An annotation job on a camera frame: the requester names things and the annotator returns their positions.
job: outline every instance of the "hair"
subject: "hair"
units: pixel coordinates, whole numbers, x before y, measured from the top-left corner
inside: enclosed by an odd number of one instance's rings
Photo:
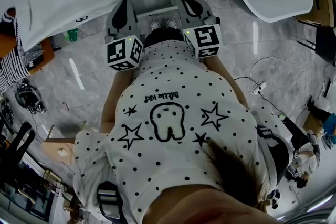
[[[308,180],[307,179],[302,179],[301,177],[296,177],[296,187],[297,188],[304,188],[307,185]]]
[[[214,141],[210,141],[208,147],[207,156],[221,178],[224,192],[243,204],[266,212],[266,195],[262,194],[263,183],[257,176],[254,162],[244,163]]]

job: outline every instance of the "wire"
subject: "wire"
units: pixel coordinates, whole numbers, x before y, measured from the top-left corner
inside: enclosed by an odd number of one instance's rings
[[[259,86],[259,84],[255,81],[255,80],[253,80],[252,78],[249,78],[249,77],[239,77],[239,78],[236,78],[235,80],[237,80],[237,79],[249,79],[249,80],[251,80],[251,81],[253,81],[257,86]],[[267,101],[267,102],[269,102],[276,110],[278,110],[279,112],[281,112],[283,115],[285,115],[286,116],[286,114],[285,113],[283,113],[280,109],[278,109],[271,101],[269,101],[269,100],[267,100],[265,97],[263,97],[262,95],[261,95],[261,93],[260,93],[260,91],[258,91],[258,94],[260,95],[260,97],[262,98],[262,99],[264,99],[265,101]]]
[[[38,133],[38,131],[37,131],[37,124],[36,124],[36,121],[35,121],[35,119],[34,119],[34,116],[33,116],[33,114],[32,114],[31,111],[29,111],[29,112],[30,112],[30,114],[32,115],[32,118],[33,118],[33,120],[34,120],[34,122],[35,122],[36,134],[37,134],[38,137],[40,137],[40,139],[44,142],[43,138],[39,135],[39,133]]]

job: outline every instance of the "black object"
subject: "black object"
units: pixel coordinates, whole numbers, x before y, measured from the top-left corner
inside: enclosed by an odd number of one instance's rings
[[[115,184],[109,181],[101,183],[98,186],[97,198],[104,217],[115,224],[127,224],[122,212],[123,201]]]
[[[29,85],[26,79],[16,84],[17,91],[15,92],[15,99],[18,104],[30,111],[32,114],[46,113],[46,108],[42,103],[42,98],[39,91],[33,86]]]
[[[178,40],[184,41],[181,31],[172,27],[168,27],[166,30],[162,30],[160,28],[153,30],[145,40],[145,48],[164,42],[167,40]]]
[[[316,26],[306,22],[299,21],[300,23],[316,27],[316,40],[315,43],[306,40],[308,43],[315,45],[312,48],[300,41],[297,43],[315,51],[326,62],[334,62],[336,59],[336,34],[331,27]]]

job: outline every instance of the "box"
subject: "box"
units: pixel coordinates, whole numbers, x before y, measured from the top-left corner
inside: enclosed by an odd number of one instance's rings
[[[314,0],[309,13],[297,17],[298,20],[317,26],[335,27],[333,0]]]
[[[312,130],[315,135],[318,135],[323,129],[323,123],[316,119],[311,113],[309,113],[303,128],[306,131]]]

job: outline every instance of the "white sneaker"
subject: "white sneaker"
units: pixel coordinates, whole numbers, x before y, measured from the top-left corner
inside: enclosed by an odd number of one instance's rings
[[[151,32],[155,29],[160,29],[161,28],[161,25],[159,24],[159,22],[152,22],[151,24]]]
[[[173,19],[170,19],[168,22],[167,22],[167,28],[174,28],[174,29],[177,29],[177,24],[176,22],[173,20]]]

